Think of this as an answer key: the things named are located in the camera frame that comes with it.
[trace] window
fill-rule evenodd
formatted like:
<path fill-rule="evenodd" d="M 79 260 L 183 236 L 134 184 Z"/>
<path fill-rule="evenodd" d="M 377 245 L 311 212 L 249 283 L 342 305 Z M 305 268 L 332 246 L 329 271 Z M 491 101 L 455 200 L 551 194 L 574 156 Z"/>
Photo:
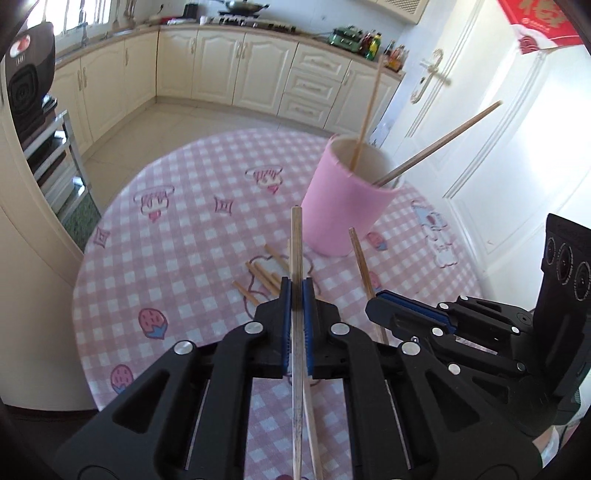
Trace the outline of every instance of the window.
<path fill-rule="evenodd" d="M 86 15 L 89 25 L 109 22 L 111 0 L 39 0 L 27 19 L 27 28 L 46 20 L 58 36 L 80 25 Z"/>

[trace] pink checkered tablecloth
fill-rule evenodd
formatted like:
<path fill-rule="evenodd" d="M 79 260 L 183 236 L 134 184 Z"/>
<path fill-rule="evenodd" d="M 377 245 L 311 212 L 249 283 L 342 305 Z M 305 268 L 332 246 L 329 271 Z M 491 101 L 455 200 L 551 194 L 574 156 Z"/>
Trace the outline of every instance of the pink checkered tablecloth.
<path fill-rule="evenodd" d="M 217 135 L 152 163 L 119 194 L 86 247 L 74 291 L 76 340 L 99 409 L 177 341 L 216 342 L 250 321 L 254 307 L 233 280 L 272 298 L 244 263 L 284 274 L 264 245 L 285 253 L 290 207 L 301 202 L 326 143 L 295 131 Z M 456 236 L 408 183 L 362 246 L 376 289 L 432 305 L 480 296 Z M 319 294 L 373 336 L 355 256 L 327 258 L 307 247 L 304 255 Z M 321 381 L 312 393 L 325 478 L 351 478 L 342 382 Z M 291 471 L 290 384 L 256 380 L 245 478 Z M 303 475 L 313 477 L 307 443 Z"/>

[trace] faucet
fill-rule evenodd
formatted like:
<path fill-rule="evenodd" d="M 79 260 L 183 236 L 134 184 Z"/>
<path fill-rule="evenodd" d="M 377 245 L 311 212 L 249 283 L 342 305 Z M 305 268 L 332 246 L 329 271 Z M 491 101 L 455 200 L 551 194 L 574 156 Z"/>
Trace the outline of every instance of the faucet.
<path fill-rule="evenodd" d="M 80 42 L 80 46 L 82 48 L 88 46 L 88 33 L 86 32 L 86 27 L 88 27 L 88 22 L 86 21 L 86 12 L 84 12 L 84 21 L 80 24 L 82 27 L 82 41 Z"/>

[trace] pan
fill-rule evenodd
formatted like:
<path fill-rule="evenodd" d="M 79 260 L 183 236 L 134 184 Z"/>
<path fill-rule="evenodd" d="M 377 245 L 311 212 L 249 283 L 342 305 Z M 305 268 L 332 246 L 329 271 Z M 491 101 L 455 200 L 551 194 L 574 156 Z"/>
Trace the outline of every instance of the pan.
<path fill-rule="evenodd" d="M 269 8 L 269 5 L 260 5 L 255 4 L 252 2 L 248 2 L 246 0 L 232 0 L 232 1 L 224 1 L 224 0 L 214 0 L 218 3 L 226 5 L 228 12 L 233 15 L 244 15 L 248 17 L 249 15 L 254 15 L 255 13 L 259 12 L 264 8 Z"/>

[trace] camera lens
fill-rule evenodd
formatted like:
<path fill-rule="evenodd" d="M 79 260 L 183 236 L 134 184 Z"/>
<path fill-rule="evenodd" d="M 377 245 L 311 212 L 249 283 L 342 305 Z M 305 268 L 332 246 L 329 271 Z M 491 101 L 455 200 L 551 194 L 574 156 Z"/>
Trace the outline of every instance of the camera lens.
<path fill-rule="evenodd" d="M 546 255 L 545 256 L 546 256 L 546 261 L 548 262 L 548 265 L 550 265 L 554 261 L 554 257 L 556 256 L 556 243 L 554 242 L 553 238 L 548 240 L 548 243 L 546 244 Z"/>
<path fill-rule="evenodd" d="M 558 281 L 562 285 L 566 285 L 569 281 L 570 274 L 573 271 L 573 252 L 570 247 L 563 244 L 560 247 L 560 253 L 558 255 L 558 263 L 556 265 L 556 272 L 558 274 Z"/>
<path fill-rule="evenodd" d="M 584 300 L 589 294 L 589 287 L 591 286 L 591 270 L 589 264 L 583 262 L 577 268 L 577 273 L 574 276 L 574 296 L 577 300 Z"/>

